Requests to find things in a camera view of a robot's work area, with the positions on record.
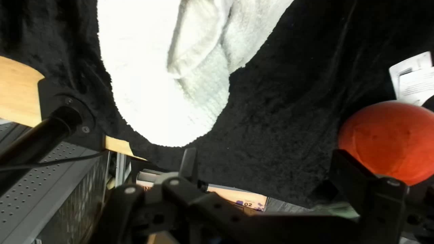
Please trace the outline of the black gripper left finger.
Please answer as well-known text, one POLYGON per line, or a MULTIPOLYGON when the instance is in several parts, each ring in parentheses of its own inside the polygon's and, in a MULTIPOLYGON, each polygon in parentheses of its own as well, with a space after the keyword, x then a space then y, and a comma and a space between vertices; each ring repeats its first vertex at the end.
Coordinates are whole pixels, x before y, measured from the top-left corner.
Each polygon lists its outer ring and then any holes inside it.
POLYGON ((111 188, 88 244, 132 244, 132 216, 141 194, 136 184, 111 188))

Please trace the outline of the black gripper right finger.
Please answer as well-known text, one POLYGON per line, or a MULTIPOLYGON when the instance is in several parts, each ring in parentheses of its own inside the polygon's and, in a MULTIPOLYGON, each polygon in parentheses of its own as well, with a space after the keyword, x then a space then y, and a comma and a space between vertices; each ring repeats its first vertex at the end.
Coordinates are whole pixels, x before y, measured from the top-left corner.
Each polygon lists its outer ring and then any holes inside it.
POLYGON ((330 182, 359 214, 363 244, 398 244, 408 190, 402 182, 375 176, 341 149, 332 153, 330 182))

